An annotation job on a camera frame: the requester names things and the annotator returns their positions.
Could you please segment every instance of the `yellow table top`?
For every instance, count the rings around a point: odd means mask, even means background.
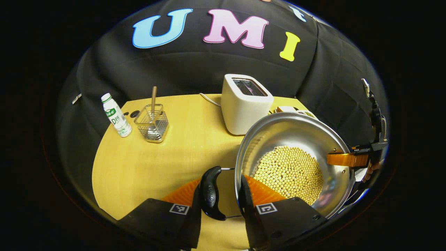
[[[208,94],[220,103],[221,94]],[[185,183],[200,178],[214,166],[232,168],[244,135],[230,134],[221,108],[200,95],[157,97],[163,104],[169,129],[161,143],[145,141],[133,118],[126,116],[132,133],[122,138],[110,124],[93,164],[93,192],[100,208],[119,220],[148,198],[161,199]],[[121,108],[132,113],[151,104],[151,98],[132,100]],[[307,110],[297,99],[274,97],[271,106]],[[234,170],[218,176],[219,209],[240,215],[234,189]],[[217,221],[202,212],[197,250],[248,249],[243,217]]]

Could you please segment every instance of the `pink letter m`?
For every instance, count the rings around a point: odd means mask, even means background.
[[[263,49],[263,30],[269,23],[267,20],[251,16],[243,23],[239,23],[234,14],[225,9],[212,9],[209,11],[209,14],[212,15],[212,24],[209,35],[203,38],[205,42],[224,42],[225,38],[222,36],[224,28],[231,43],[237,42],[246,33],[246,38],[241,41],[244,46]]]

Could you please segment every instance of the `metal pan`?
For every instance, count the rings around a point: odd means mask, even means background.
[[[322,192],[311,205],[325,218],[343,206],[355,182],[349,167],[327,165],[327,153],[349,153],[344,141],[330,127],[298,113],[274,113],[256,122],[240,145],[235,164],[235,195],[240,206],[241,176],[253,177],[259,160],[276,146],[297,146],[316,158],[324,177]]]

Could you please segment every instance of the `letter i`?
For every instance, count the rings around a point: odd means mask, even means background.
[[[294,51],[296,50],[296,45],[301,40],[298,36],[294,35],[291,32],[285,32],[286,36],[288,37],[286,39],[285,48],[283,51],[280,52],[280,57],[283,59],[286,59],[288,61],[294,61]]]

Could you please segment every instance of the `plastic bottle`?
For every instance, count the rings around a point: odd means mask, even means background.
[[[132,127],[127,122],[127,119],[125,119],[119,105],[112,99],[110,93],[104,94],[104,96],[101,97],[101,101],[105,114],[115,127],[116,131],[118,131],[118,134],[123,138],[127,137],[132,132]]]

